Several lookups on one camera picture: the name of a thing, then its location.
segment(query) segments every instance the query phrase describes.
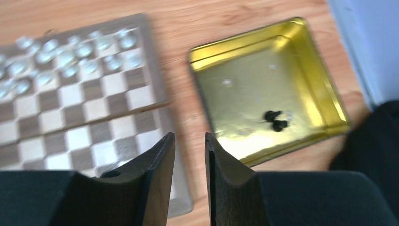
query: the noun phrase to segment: chessboard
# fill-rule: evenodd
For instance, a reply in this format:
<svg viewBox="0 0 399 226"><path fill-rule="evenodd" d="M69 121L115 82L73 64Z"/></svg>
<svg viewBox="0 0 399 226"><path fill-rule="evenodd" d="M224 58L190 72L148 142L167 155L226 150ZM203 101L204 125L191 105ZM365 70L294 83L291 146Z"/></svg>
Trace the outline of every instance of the chessboard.
<svg viewBox="0 0 399 226"><path fill-rule="evenodd" d="M143 14L21 37L0 47L0 170L98 177L175 131L169 104ZM192 209L182 165L177 145L169 216Z"/></svg>

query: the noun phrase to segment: wooden floor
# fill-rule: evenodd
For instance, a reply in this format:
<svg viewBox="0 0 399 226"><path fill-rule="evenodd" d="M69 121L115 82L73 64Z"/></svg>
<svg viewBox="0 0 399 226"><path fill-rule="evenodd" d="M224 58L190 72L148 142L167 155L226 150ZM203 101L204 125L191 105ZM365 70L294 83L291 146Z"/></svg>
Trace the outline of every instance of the wooden floor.
<svg viewBox="0 0 399 226"><path fill-rule="evenodd" d="M135 13L153 24L162 69L174 99L188 178L195 200L190 214L168 226L208 226L204 133L208 130L187 66L190 48L293 16L309 21L316 43L357 125L368 110L325 0L0 0L0 44ZM325 170L343 137L274 159L256 170Z"/></svg>

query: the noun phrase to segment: gold metal tray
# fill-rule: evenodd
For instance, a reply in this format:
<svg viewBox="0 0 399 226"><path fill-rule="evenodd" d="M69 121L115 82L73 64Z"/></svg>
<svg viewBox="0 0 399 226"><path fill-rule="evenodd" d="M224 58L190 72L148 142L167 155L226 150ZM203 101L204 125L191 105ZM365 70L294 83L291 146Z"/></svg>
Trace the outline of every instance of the gold metal tray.
<svg viewBox="0 0 399 226"><path fill-rule="evenodd" d="M189 53L213 133L248 166L350 129L307 26L296 17ZM289 127L275 132L262 120L269 110Z"/></svg>

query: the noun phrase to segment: glass chess piece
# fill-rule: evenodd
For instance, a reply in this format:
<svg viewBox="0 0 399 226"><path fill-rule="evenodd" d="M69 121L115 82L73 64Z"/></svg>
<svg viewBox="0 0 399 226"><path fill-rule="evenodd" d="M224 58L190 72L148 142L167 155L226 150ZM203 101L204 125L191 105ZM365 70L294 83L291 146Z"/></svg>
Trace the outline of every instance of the glass chess piece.
<svg viewBox="0 0 399 226"><path fill-rule="evenodd" d="M22 79L16 82L14 90L18 95L22 95L26 93L30 88L31 88L31 83L27 79Z"/></svg>
<svg viewBox="0 0 399 226"><path fill-rule="evenodd" d="M91 74L98 69L98 63L96 60L88 61L86 58L79 61L79 65L82 68L83 73Z"/></svg>
<svg viewBox="0 0 399 226"><path fill-rule="evenodd" d="M128 60L129 67L138 67L142 62L141 56L138 52L128 53L126 58Z"/></svg>
<svg viewBox="0 0 399 226"><path fill-rule="evenodd" d="M76 46L80 43L81 39L78 35L74 35L68 38L68 43L72 46Z"/></svg>
<svg viewBox="0 0 399 226"><path fill-rule="evenodd" d="M132 48L136 42L137 38L131 34L129 34L126 28L119 30L116 32L116 36L119 38L119 46L122 49Z"/></svg>
<svg viewBox="0 0 399 226"><path fill-rule="evenodd" d="M52 59L54 59L53 53L39 51L39 53L36 55L36 61L39 64L46 64L50 62Z"/></svg>
<svg viewBox="0 0 399 226"><path fill-rule="evenodd" d="M75 54L71 49L58 48L57 55L57 68L64 70L75 63Z"/></svg>
<svg viewBox="0 0 399 226"><path fill-rule="evenodd" d="M15 80L14 79L8 79L4 83L0 83L0 99L5 98L12 88L15 86Z"/></svg>
<svg viewBox="0 0 399 226"><path fill-rule="evenodd" d="M117 55L109 55L104 58L105 66L110 71L115 71L122 67L123 61Z"/></svg>
<svg viewBox="0 0 399 226"><path fill-rule="evenodd" d="M78 73L78 67L76 65L72 65L63 70L61 75L64 78L70 78L76 75L77 73Z"/></svg>
<svg viewBox="0 0 399 226"><path fill-rule="evenodd" d="M84 58L93 53L93 47L88 42L81 42L76 46L76 55Z"/></svg>
<svg viewBox="0 0 399 226"><path fill-rule="evenodd" d="M36 54L40 49L41 49L41 46L39 43L33 43L30 47L28 47L26 52L28 54L33 55L33 54Z"/></svg>
<svg viewBox="0 0 399 226"><path fill-rule="evenodd" d="M28 69L28 61L23 58L14 59L8 67L8 72L12 76L18 76Z"/></svg>
<svg viewBox="0 0 399 226"><path fill-rule="evenodd" d="M46 43L44 43L42 50L45 52L52 52L58 47L58 40L57 39L52 39Z"/></svg>
<svg viewBox="0 0 399 226"><path fill-rule="evenodd" d="M39 86L45 86L49 84L53 80L53 73L48 72L41 72L36 76L36 81Z"/></svg>
<svg viewBox="0 0 399 226"><path fill-rule="evenodd" d="M89 34L89 37L94 39L96 48L98 50L106 50L112 45L112 37L111 36L103 36L100 31L94 31Z"/></svg>
<svg viewBox="0 0 399 226"><path fill-rule="evenodd" d="M30 47L34 43L34 38L29 36L22 36L15 41L16 46L18 49L25 50Z"/></svg>

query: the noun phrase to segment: wooden chessboard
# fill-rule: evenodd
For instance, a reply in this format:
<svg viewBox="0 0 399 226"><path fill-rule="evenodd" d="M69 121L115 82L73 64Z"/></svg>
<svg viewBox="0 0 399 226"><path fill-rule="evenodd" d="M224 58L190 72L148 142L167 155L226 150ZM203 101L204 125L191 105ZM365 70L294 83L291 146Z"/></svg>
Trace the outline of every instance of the wooden chessboard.
<svg viewBox="0 0 399 226"><path fill-rule="evenodd" d="M115 33L126 29L136 38L128 49L120 48ZM83 43L95 46L90 33L100 31L112 39L105 50L85 57L99 65L86 73L76 57L78 72L63 76L57 56L38 62L38 52L28 53L17 45L0 47L6 56L0 86L10 78L28 81L23 94L11 89L0 98L0 170L77 170L93 177L114 169L152 147L166 133L174 131L169 98L160 73L157 54L145 15L133 15L35 39L41 45L57 40L59 48L74 48L69 38L78 35ZM132 67L128 54L141 56ZM105 57L123 60L116 70L107 68ZM11 75L8 67L18 60L28 67ZM49 72L52 80L39 84L34 70ZM169 215L189 212L192 202L178 148L172 182Z"/></svg>

